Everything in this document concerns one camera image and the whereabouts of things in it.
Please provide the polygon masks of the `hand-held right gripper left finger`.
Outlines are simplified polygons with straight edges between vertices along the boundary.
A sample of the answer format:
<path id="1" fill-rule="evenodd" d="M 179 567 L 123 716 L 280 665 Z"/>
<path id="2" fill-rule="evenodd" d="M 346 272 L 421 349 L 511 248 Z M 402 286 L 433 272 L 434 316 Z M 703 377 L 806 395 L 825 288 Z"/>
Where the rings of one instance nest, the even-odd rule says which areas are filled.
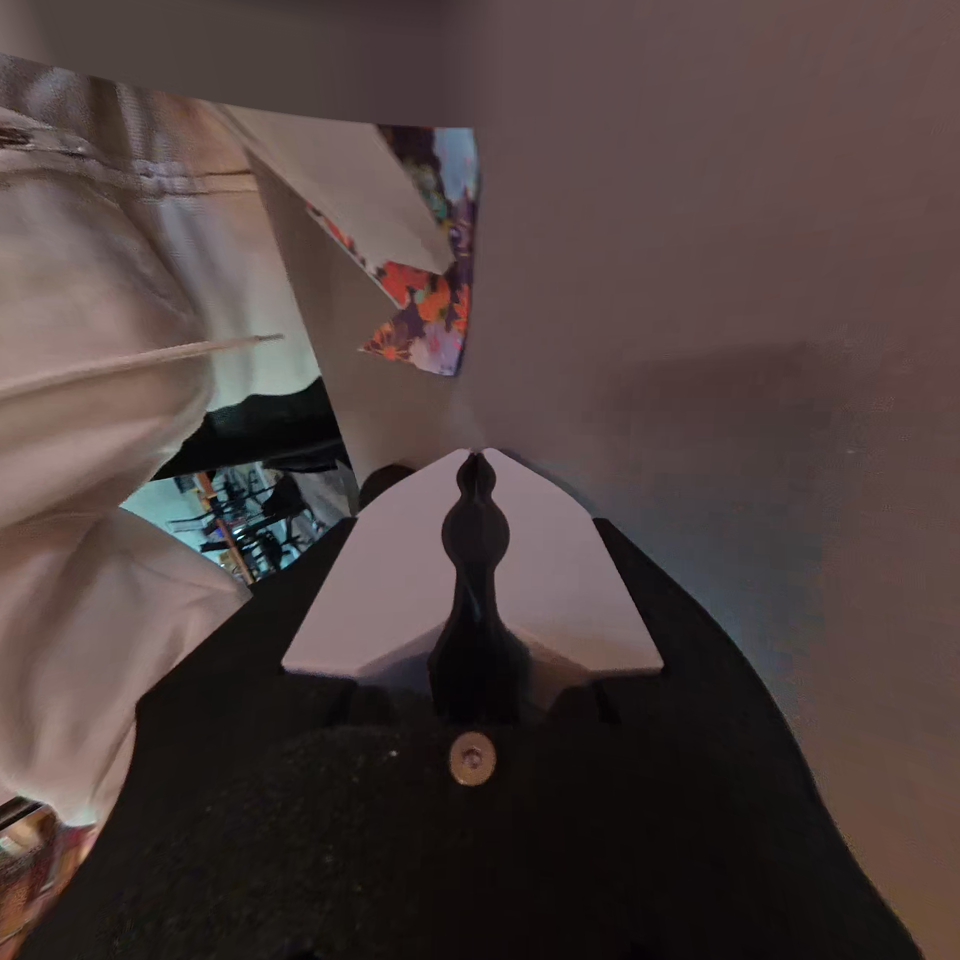
<path id="1" fill-rule="evenodd" d="M 282 659 L 294 674 L 425 679 L 451 613 L 455 570 L 444 521 L 459 500 L 458 449 L 378 490 L 358 511 Z"/>

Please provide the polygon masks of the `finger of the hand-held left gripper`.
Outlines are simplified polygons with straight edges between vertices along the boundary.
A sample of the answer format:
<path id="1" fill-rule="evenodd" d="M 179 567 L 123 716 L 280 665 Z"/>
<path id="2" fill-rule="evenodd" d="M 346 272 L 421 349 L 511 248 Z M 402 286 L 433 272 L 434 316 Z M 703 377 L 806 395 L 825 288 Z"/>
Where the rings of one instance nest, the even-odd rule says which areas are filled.
<path id="1" fill-rule="evenodd" d="M 450 268 L 447 215 L 376 125 L 239 105 L 224 105 L 222 121 L 397 307 L 410 302 L 406 275 L 430 281 Z"/>

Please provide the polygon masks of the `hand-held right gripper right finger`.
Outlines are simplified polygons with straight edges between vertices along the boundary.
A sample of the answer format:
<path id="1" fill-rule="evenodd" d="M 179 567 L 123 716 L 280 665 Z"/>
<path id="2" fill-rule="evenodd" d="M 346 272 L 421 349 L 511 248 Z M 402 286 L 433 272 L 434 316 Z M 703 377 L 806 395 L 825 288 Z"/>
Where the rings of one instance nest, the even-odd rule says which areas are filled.
<path id="1" fill-rule="evenodd" d="M 509 528 L 494 577 L 505 626 L 539 659 L 587 677 L 660 673 L 663 658 L 592 515 L 512 457 L 483 455 Z"/>

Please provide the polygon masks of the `dark flower origami paper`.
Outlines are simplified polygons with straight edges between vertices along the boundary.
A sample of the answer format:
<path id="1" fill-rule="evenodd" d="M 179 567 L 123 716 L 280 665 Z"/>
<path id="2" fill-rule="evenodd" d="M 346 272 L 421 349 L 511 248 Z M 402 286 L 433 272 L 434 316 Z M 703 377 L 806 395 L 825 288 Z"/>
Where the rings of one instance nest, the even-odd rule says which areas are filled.
<path id="1" fill-rule="evenodd" d="M 481 186 L 474 131 L 449 126 L 376 129 L 446 236 L 451 264 L 437 272 L 375 258 L 314 206 L 308 205 L 307 212 L 393 307 L 390 319 L 361 345 L 361 352 L 453 378 L 461 368 L 472 310 Z"/>

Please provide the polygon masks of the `person's light jacket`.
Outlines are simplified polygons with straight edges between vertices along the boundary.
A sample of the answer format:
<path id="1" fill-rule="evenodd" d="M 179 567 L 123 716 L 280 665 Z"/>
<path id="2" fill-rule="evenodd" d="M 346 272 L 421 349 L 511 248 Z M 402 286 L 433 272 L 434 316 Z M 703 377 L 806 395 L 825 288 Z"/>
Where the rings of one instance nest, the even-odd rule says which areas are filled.
<path id="1" fill-rule="evenodd" d="M 140 698 L 249 598 L 123 503 L 206 414 L 320 371 L 217 107 L 2 54 L 1 108 L 90 148 L 1 150 L 1 384 L 284 335 L 1 400 L 2 797 L 87 827 L 121 792 Z"/>

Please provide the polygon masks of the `jacket drawstring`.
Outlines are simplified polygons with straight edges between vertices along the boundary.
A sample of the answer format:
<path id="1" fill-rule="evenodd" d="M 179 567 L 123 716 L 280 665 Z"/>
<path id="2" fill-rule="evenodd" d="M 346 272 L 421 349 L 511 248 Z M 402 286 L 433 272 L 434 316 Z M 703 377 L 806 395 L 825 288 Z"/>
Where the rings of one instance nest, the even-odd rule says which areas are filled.
<path id="1" fill-rule="evenodd" d="M 166 364 L 193 361 L 210 354 L 250 350 L 268 343 L 280 342 L 283 339 L 282 333 L 270 333 L 218 341 L 188 342 L 95 362 L 87 361 L 71 366 L 61 366 L 30 376 L 3 381 L 1 401 L 6 402 L 91 379 L 109 378 Z"/>

